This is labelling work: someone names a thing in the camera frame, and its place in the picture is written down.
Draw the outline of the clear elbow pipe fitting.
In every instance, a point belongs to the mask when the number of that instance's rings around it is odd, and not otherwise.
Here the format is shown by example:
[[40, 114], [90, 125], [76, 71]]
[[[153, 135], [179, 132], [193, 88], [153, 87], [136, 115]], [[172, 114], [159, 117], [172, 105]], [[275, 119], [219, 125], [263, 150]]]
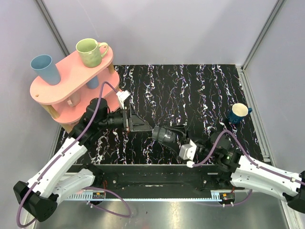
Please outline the clear elbow pipe fitting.
[[173, 131], [166, 129], [164, 133], [163, 141], [165, 143], [173, 143], [175, 140], [176, 140], [176, 134]]

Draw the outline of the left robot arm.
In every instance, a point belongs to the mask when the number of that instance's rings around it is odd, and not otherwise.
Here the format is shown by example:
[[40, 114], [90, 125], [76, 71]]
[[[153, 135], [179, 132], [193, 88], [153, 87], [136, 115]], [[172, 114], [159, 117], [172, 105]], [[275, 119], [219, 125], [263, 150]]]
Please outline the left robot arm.
[[21, 210], [28, 211], [35, 220], [44, 222], [57, 206], [69, 196], [86, 187], [103, 185], [104, 172], [93, 164], [83, 165], [74, 176], [61, 181], [72, 164], [84, 155], [102, 135], [104, 129], [122, 129], [128, 132], [148, 132], [152, 127], [138, 116], [129, 99], [118, 98], [121, 108], [110, 112], [107, 101], [90, 101], [79, 123], [50, 161], [27, 182], [18, 181], [13, 191]]

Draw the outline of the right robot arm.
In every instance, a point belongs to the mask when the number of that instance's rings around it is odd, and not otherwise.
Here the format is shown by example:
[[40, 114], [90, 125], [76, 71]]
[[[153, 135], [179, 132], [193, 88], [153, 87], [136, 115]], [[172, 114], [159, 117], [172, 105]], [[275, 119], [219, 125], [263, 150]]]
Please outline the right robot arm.
[[252, 189], [278, 198], [288, 207], [304, 213], [305, 211], [305, 174], [289, 172], [268, 165], [250, 157], [240, 142], [233, 149], [228, 136], [237, 138], [228, 130], [212, 132], [209, 138], [202, 139], [191, 135], [184, 125], [155, 126], [152, 137], [179, 158], [186, 161], [189, 168], [202, 166], [210, 158], [222, 171], [216, 177], [218, 187]]

